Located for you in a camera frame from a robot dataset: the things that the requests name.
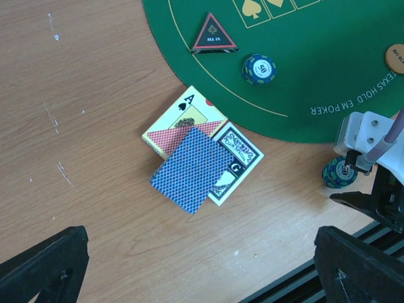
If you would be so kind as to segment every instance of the spade symbol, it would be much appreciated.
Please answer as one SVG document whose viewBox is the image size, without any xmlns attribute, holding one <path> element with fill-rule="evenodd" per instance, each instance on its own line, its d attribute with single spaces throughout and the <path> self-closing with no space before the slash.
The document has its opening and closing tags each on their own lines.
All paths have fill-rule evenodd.
<svg viewBox="0 0 404 303">
<path fill-rule="evenodd" d="M 211 26 L 209 27 L 208 31 L 209 31 L 212 35 L 214 35 L 214 34 L 217 33 L 217 29 L 216 29 L 213 25 L 211 25 Z"/>
<path fill-rule="evenodd" d="M 253 0 L 244 0 L 244 4 L 242 6 L 242 13 L 253 19 L 259 18 L 258 14 L 262 11 L 261 5 Z"/>
<path fill-rule="evenodd" d="M 187 103 L 181 103 L 180 105 L 178 105 L 180 110 L 185 110 L 185 108 L 187 107 Z"/>
</svg>

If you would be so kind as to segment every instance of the chip stack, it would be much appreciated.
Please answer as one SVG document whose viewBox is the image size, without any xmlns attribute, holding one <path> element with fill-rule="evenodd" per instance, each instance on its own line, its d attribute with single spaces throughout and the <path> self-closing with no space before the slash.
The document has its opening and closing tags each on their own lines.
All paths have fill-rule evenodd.
<svg viewBox="0 0 404 303">
<path fill-rule="evenodd" d="M 242 66 L 243 78 L 252 85 L 269 83 L 276 74 L 275 63 L 271 58 L 264 55 L 252 55 Z"/>
<path fill-rule="evenodd" d="M 327 187 L 343 188 L 355 182 L 358 172 L 353 169 L 346 170 L 345 157 L 338 157 L 326 164 L 322 176 Z"/>
</svg>

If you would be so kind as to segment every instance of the playing card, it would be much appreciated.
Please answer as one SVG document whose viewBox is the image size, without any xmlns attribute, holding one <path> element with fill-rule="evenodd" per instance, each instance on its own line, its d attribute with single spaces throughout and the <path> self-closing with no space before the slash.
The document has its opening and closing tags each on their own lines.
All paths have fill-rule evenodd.
<svg viewBox="0 0 404 303">
<path fill-rule="evenodd" d="M 233 155 L 192 128 L 150 178 L 150 184 L 188 213 L 196 213 Z"/>
<path fill-rule="evenodd" d="M 212 137 L 226 122 L 227 118 L 190 86 L 142 138 L 167 159 L 193 127 Z"/>
<path fill-rule="evenodd" d="M 234 155 L 232 163 L 209 193 L 209 198 L 220 206 L 261 161 L 264 154 L 231 122 L 224 125 L 213 140 Z"/>
</svg>

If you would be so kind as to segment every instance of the white mark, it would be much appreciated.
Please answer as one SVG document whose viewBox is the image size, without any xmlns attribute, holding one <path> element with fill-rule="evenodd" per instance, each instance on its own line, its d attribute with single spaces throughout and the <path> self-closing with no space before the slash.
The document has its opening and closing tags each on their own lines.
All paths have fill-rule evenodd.
<svg viewBox="0 0 404 303">
<path fill-rule="evenodd" d="M 42 101 L 42 103 L 44 104 L 44 107 L 46 109 L 46 112 L 48 113 L 50 121 L 52 121 L 53 127 L 55 128 L 55 132 L 57 134 L 59 134 L 59 131 L 57 130 L 57 127 L 58 127 L 59 124 L 57 123 L 55 118 L 52 118 L 51 113 L 49 112 L 48 106 L 46 106 L 45 102 Z"/>
<path fill-rule="evenodd" d="M 239 268 L 243 271 L 246 271 L 241 265 L 239 266 Z"/>
<path fill-rule="evenodd" d="M 48 14 L 48 17 L 49 17 L 50 29 L 54 31 L 55 29 L 53 28 L 53 18 L 52 18 L 52 15 L 49 13 L 49 14 Z M 53 37 L 55 38 L 56 41 L 59 41 L 59 39 L 60 39 L 60 36 L 59 36 L 58 34 L 55 34 Z"/>
<path fill-rule="evenodd" d="M 53 29 L 53 19 L 52 19 L 52 15 L 49 13 L 49 14 L 48 14 L 48 17 L 49 17 L 49 25 L 50 25 L 50 28 L 51 28 L 52 30 L 54 30 L 54 29 Z"/>
<path fill-rule="evenodd" d="M 309 235 L 309 232 L 310 232 L 310 230 L 308 230 L 308 231 L 306 232 L 306 234 L 304 235 L 304 237 L 303 237 L 303 239 L 302 239 L 302 242 L 304 242 L 304 241 L 306 240 L 307 235 Z"/>
<path fill-rule="evenodd" d="M 71 185 L 71 187 L 74 188 L 73 183 L 70 182 L 69 178 L 67 177 L 67 175 L 64 173 L 64 167 L 62 166 L 62 164 L 59 162 L 59 164 L 57 165 L 57 169 L 59 169 L 59 171 L 61 172 L 62 176 L 66 179 L 66 181 Z"/>
<path fill-rule="evenodd" d="M 250 249 L 250 251 L 251 251 L 251 252 L 253 252 L 253 249 L 251 248 L 250 243 L 248 243 L 248 241 L 247 241 L 247 239 L 246 239 L 246 238 L 244 238 L 244 241 L 247 243 L 248 248 Z"/>
</svg>

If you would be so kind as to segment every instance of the black metal bracket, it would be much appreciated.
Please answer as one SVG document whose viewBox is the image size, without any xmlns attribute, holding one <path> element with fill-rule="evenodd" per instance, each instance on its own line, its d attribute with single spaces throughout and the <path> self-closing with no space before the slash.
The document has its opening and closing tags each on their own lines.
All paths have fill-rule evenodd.
<svg viewBox="0 0 404 303">
<path fill-rule="evenodd" d="M 356 191 L 332 194 L 330 199 L 359 210 L 396 232 L 404 232 L 404 187 L 383 166 L 377 168 L 371 194 Z"/>
<path fill-rule="evenodd" d="M 321 227 L 314 263 L 329 303 L 401 303 L 404 263 L 336 227 Z"/>
<path fill-rule="evenodd" d="M 359 151 L 349 150 L 345 158 L 345 165 L 349 165 L 352 169 L 357 170 L 358 172 L 362 172 L 365 175 L 369 175 L 372 172 L 372 167 L 370 170 L 364 170 L 356 166 L 356 161 L 360 155 L 362 155 L 362 153 L 360 153 Z"/>
<path fill-rule="evenodd" d="M 69 227 L 0 264 L 0 302 L 75 303 L 88 264 L 84 226 Z"/>
<path fill-rule="evenodd" d="M 364 244 L 404 262 L 404 234 L 372 222 L 353 235 Z M 240 303 L 327 303 L 314 260 L 300 265 Z"/>
</svg>

